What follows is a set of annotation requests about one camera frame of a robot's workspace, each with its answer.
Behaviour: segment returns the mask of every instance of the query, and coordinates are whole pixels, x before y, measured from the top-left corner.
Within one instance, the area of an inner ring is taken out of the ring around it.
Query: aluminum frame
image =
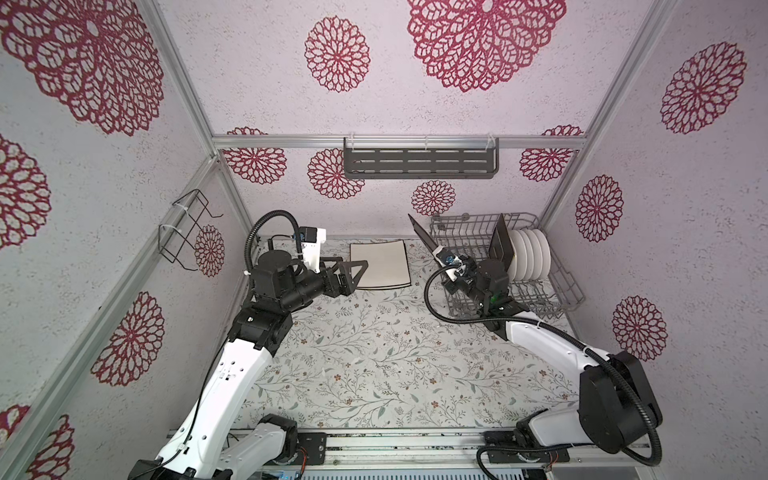
[[[562,212],[565,201],[577,187],[579,178],[591,161],[592,152],[607,133],[619,107],[624,103],[624,99],[632,89],[637,77],[640,76],[645,62],[658,43],[659,37],[672,17],[678,2],[679,0],[655,0],[645,15],[629,52],[621,62],[608,92],[598,107],[598,112],[587,127],[587,142],[581,150],[575,151],[571,156],[560,181],[549,197],[544,211],[539,216],[543,231],[549,231],[554,219]]]
[[[631,85],[640,73],[641,67],[650,55],[660,33],[663,31],[678,0],[656,0],[648,12],[638,32],[631,49],[620,66],[617,75],[609,87],[606,97],[598,108],[598,112],[583,137],[548,137],[540,135],[512,135],[499,139],[500,148],[571,148],[580,149],[565,169],[562,179],[548,201],[541,215],[541,223],[547,230],[554,218],[560,213],[564,199],[568,198],[574,189],[574,183],[587,166],[590,153],[595,149],[599,140],[605,134],[608,125],[617,113],[618,107],[626,97]],[[231,172],[226,168],[218,153],[222,148],[239,147],[343,147],[344,135],[212,135],[210,124],[194,87],[189,79],[184,63],[177,52],[176,45],[168,32],[161,10],[155,0],[136,0],[144,22],[154,39],[155,45],[164,60],[167,76],[176,84],[182,102],[193,121],[195,130],[207,153],[210,155],[192,176],[186,190],[193,190],[204,185],[210,178],[214,167],[224,175],[223,184],[227,196],[236,207],[240,223],[244,229],[250,228],[250,216],[232,180]],[[359,147],[439,147],[439,148],[477,148],[488,145],[488,137],[480,136],[388,136],[388,137],[355,137]],[[180,209],[171,208],[163,218],[163,223],[174,224],[181,216]],[[154,232],[147,235],[148,240],[139,254],[120,278],[115,288],[110,292],[98,313],[88,324],[81,337],[59,364],[54,374],[46,382],[45,387],[32,403],[29,414],[22,420],[17,432],[9,439],[0,453],[0,480],[24,478],[25,470],[58,419],[66,399],[72,393],[82,373],[90,366],[92,359],[98,354],[102,343],[114,331],[141,285],[149,277],[159,254],[156,251]],[[350,429],[350,433],[362,433],[365,430]],[[445,461],[455,456],[457,464],[468,461],[466,456],[456,456],[456,450],[435,450],[430,455],[440,459],[440,465],[445,467]],[[574,457],[578,465],[614,465],[612,459],[600,454],[574,449]],[[345,468],[377,468],[391,469],[393,465],[423,468],[424,464],[416,460],[392,463],[391,455],[383,455],[371,451],[371,455],[338,455],[337,460],[344,462]]]
[[[344,148],[347,139],[350,148],[582,148],[587,141],[583,135],[214,135],[216,148]]]
[[[485,445],[484,432],[508,431],[509,428],[424,428],[424,429],[299,429],[299,433],[324,432],[326,461],[323,465],[308,465],[307,471],[324,470],[402,470],[477,468],[475,450]],[[230,433],[242,439],[253,430],[233,429]],[[176,430],[168,432],[169,438]],[[645,438],[632,445],[641,455],[649,455]],[[558,463],[555,468],[582,468],[596,466],[630,466],[639,464],[624,453],[612,455],[597,447],[569,449],[571,461]],[[543,468],[548,462],[484,463],[493,468]],[[265,472],[286,470],[281,465],[265,465]]]

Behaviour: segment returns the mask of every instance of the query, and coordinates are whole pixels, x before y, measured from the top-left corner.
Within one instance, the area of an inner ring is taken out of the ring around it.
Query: table surface
[[[323,255],[348,260],[350,243],[372,241],[384,240],[328,240]],[[423,290],[436,263],[417,240],[406,240],[406,250],[411,286],[321,296],[293,314],[233,428],[252,428],[268,413],[300,428],[506,427],[578,401],[578,386],[527,350],[482,325],[430,315]],[[447,314],[437,282],[430,300]],[[565,315],[549,323],[572,333]]]

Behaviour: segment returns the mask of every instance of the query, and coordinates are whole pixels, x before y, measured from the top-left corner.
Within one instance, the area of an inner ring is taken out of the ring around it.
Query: wire
[[[629,456],[633,460],[635,460],[636,462],[639,462],[643,465],[647,465],[649,467],[655,467],[656,465],[659,465],[659,463],[661,462],[661,456],[662,456],[661,440],[659,439],[659,434],[656,431],[656,425],[654,425],[654,422],[650,419],[650,415],[648,415],[645,405],[643,405],[642,401],[640,400],[640,397],[637,396],[637,393],[630,386],[627,380],[625,380],[624,377],[621,376],[618,370],[616,370],[610,363],[606,362],[603,357],[598,355],[592,349],[588,348],[586,344],[578,341],[573,336],[560,330],[556,326],[552,326],[540,320],[531,320],[531,319],[517,317],[517,316],[490,316],[490,317],[480,317],[477,319],[452,319],[450,317],[442,315],[437,310],[435,310],[435,307],[433,307],[432,304],[429,302],[429,287],[432,285],[432,282],[435,281],[435,278],[437,278],[437,276],[453,268],[455,268],[453,265],[448,265],[440,268],[427,279],[426,284],[424,285],[424,303],[427,307],[427,310],[429,310],[429,312],[433,316],[437,317],[443,322],[455,323],[459,325],[465,325],[470,323],[484,323],[488,321],[498,321],[498,320],[507,320],[510,322],[517,322],[517,323],[527,323],[529,325],[535,325],[538,328],[542,328],[549,332],[552,332],[555,335],[565,339],[571,345],[576,346],[579,350],[584,352],[585,355],[589,356],[595,362],[597,362],[598,365],[608,374],[608,376],[611,377],[611,379],[614,381],[614,384],[617,385],[619,389],[621,389],[625,394],[627,394],[627,397],[629,398],[630,402],[632,402],[632,405],[640,414],[640,418],[643,421],[645,429],[647,430],[648,443],[650,443],[650,457],[643,457],[642,455],[638,454],[637,452],[630,449],[629,447],[624,447],[621,451],[624,452],[627,456]]]
[[[210,375],[210,371],[213,369],[214,365],[216,365],[216,361],[219,358],[219,354],[221,353],[221,350],[223,350],[224,346],[227,344],[229,340],[225,339],[224,343],[221,344],[219,349],[216,351],[216,355],[214,355],[214,359],[210,361],[210,365],[208,366],[208,371],[205,374],[205,378],[203,378],[203,387],[200,389],[200,395],[197,397],[197,404],[194,408],[194,415],[192,416],[192,423],[190,424],[189,430],[187,430],[187,437],[184,439],[184,441],[181,443],[181,446],[179,449],[174,453],[174,456],[170,457],[167,461],[159,464],[156,467],[150,468],[146,472],[142,472],[139,475],[136,475],[134,477],[129,478],[128,480],[136,480],[137,478],[146,475],[149,472],[154,472],[155,470],[164,467],[165,465],[168,465],[171,463],[174,458],[178,457],[182,450],[184,450],[184,446],[187,445],[187,442],[192,438],[192,429],[194,428],[194,424],[197,421],[197,412],[200,411],[200,404],[203,402],[203,392],[205,392],[205,385],[208,383],[208,376]]]
[[[304,454],[304,461],[301,462],[301,472],[299,472],[299,476],[296,477],[296,480],[301,480],[301,478],[304,476],[304,469],[306,468],[306,450],[304,447],[299,447],[299,450]]]
[[[251,256],[251,250],[253,249],[253,240],[256,239],[257,234],[259,233],[259,229],[270,219],[274,217],[285,217],[288,219],[288,221],[291,224],[291,227],[293,228],[293,236],[294,240],[296,240],[296,255],[299,257],[299,260],[303,260],[304,255],[302,255],[301,252],[301,235],[299,234],[299,224],[296,222],[296,219],[293,218],[293,215],[291,215],[289,212],[286,212],[285,210],[272,210],[271,212],[265,213],[259,220],[256,220],[256,223],[253,224],[253,226],[250,228],[250,232],[248,233],[248,236],[245,239],[245,247],[243,248],[243,255],[245,256],[245,271],[250,273],[251,270],[253,270],[253,258]],[[248,286],[251,290],[253,290],[253,278],[251,276],[248,276]]]
[[[179,450],[177,450],[177,451],[176,451],[176,453],[174,453],[174,456],[170,457],[170,458],[169,458],[168,460],[166,460],[165,462],[163,462],[163,463],[159,464],[157,467],[153,467],[153,468],[150,468],[150,469],[149,469],[149,470],[147,470],[146,472],[142,472],[142,473],[140,473],[140,474],[138,474],[138,475],[135,475],[135,476],[133,476],[133,477],[130,477],[128,480],[136,480],[136,478],[142,477],[142,476],[146,475],[146,474],[147,474],[147,473],[149,473],[149,472],[154,472],[154,471],[155,471],[155,470],[157,470],[158,468],[163,468],[165,465],[168,465],[169,463],[171,463],[171,462],[174,460],[174,458],[178,457],[180,453],[181,453],[181,450],[179,449]]]
[[[557,450],[569,449],[571,447],[584,447],[592,445],[591,443],[561,443],[560,445],[551,445],[548,447],[541,447],[539,449],[524,449],[522,447],[497,447],[494,445],[486,445],[480,447],[475,453],[475,460],[483,473],[485,473],[491,480],[498,480],[496,475],[493,475],[482,462],[482,454],[486,452],[511,452],[511,453],[548,453],[556,452]]]

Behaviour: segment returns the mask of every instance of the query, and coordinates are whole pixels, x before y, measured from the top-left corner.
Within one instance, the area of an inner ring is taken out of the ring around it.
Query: stack of plates
[[[552,257],[549,242],[540,230],[510,230],[509,238],[515,255],[507,270],[515,282],[547,278]]]

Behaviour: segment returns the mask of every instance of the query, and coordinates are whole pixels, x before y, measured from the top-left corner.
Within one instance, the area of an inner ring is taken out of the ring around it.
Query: red mandala print
[[[371,58],[366,38],[344,18],[325,17],[304,42],[306,66],[330,91],[349,91],[368,73]]]
[[[238,127],[229,135],[266,135],[256,128]],[[232,171],[255,184],[277,182],[286,173],[286,156],[282,148],[237,148],[223,151]]]
[[[163,70],[131,0],[0,0],[0,31],[40,90],[79,121],[133,135],[159,115]]]
[[[194,259],[205,276],[214,276],[224,265],[224,240],[213,225],[206,225],[194,241]]]
[[[147,292],[139,293],[133,308],[120,322],[107,345],[91,367],[99,383],[112,386],[138,380],[149,370],[163,346],[165,319],[157,300]]]
[[[317,152],[306,174],[315,190],[337,200],[354,197],[366,184],[365,180],[350,180],[344,175],[344,153],[338,148]]]
[[[0,135],[0,249],[37,234],[51,211],[50,196],[38,162]]]
[[[624,201],[619,183],[607,175],[588,181],[576,202],[576,225],[591,242],[608,238],[619,226]]]
[[[661,121],[674,133],[700,130],[725,113],[744,83],[744,52],[726,41],[688,58],[661,99]]]
[[[447,211],[456,200],[456,192],[447,182],[430,180],[419,185],[411,196],[411,206],[421,215],[430,217]]]
[[[641,360],[653,360],[667,346],[667,324],[647,298],[628,296],[616,305],[614,335],[621,345]]]
[[[581,135],[584,132],[573,125],[558,125],[544,132],[544,135]],[[528,148],[520,158],[520,171],[537,182],[560,177],[574,151],[570,148]]]
[[[11,437],[27,412],[29,412],[29,406],[22,405],[14,405],[10,409],[0,412],[0,449]]]
[[[61,480],[69,472],[69,460],[74,452],[69,415],[62,415],[56,430],[48,434],[43,448],[27,468],[27,480]]]
[[[414,55],[444,87],[488,90],[528,67],[565,0],[408,0]]]

